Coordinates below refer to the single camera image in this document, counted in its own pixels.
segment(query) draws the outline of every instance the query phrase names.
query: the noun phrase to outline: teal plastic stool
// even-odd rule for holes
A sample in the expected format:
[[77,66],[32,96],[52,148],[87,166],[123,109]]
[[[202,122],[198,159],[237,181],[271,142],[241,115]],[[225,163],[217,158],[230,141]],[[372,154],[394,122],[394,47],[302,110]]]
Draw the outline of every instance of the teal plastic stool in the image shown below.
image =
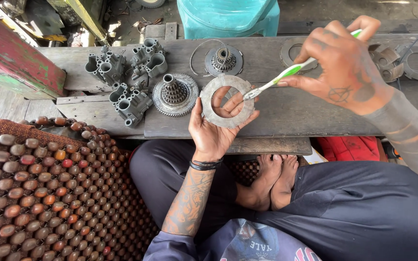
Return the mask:
[[277,0],[177,0],[185,39],[277,36]]

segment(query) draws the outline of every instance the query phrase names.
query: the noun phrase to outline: trousers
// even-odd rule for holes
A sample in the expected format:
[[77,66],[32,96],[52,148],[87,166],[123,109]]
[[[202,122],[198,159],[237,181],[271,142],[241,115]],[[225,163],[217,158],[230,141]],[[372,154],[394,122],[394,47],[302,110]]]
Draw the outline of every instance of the trousers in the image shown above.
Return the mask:
[[[160,228],[194,151],[188,141],[151,140],[131,158],[133,182]],[[294,236],[322,260],[418,260],[418,175],[405,166],[351,161],[300,167],[291,203],[278,211],[243,208],[236,194],[234,177],[222,165],[196,244],[229,220],[245,218]]]

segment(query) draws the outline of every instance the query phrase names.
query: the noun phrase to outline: green toothbrush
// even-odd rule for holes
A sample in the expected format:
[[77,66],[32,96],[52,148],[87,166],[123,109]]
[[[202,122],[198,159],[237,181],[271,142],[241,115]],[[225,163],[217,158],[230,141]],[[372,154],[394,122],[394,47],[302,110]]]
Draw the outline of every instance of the green toothbrush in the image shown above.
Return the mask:
[[[358,29],[358,30],[352,32],[351,35],[354,36],[354,37],[357,37],[361,32],[362,32],[362,29]],[[297,65],[290,66],[288,69],[284,70],[279,76],[275,77],[273,80],[271,80],[270,82],[268,82],[264,86],[252,89],[251,91],[247,92],[243,96],[243,100],[247,101],[247,100],[250,100],[250,99],[253,99],[253,98],[257,97],[261,92],[263,92],[268,87],[277,84],[280,81],[280,79],[282,79],[283,77],[290,76],[290,75],[293,75],[293,74],[297,73],[299,70],[301,70],[301,68],[305,67],[306,65],[308,65],[309,63],[314,62],[314,61],[315,61],[315,58],[310,57],[309,59],[307,59],[307,61],[305,61],[302,64],[297,64]]]

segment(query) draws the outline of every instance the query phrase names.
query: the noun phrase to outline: tire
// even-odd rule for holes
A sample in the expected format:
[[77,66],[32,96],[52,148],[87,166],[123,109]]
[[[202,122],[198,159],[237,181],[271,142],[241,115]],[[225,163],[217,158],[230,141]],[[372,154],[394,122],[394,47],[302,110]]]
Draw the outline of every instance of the tire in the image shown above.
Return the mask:
[[147,8],[158,8],[164,4],[165,0],[136,0],[143,7]]

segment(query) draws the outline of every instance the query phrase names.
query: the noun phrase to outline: red cloth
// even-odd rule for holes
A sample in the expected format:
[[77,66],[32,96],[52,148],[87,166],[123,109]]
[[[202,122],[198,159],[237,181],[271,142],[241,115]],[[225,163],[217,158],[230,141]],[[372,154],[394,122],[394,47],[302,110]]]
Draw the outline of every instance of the red cloth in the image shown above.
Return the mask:
[[320,137],[317,140],[328,161],[380,161],[376,137]]

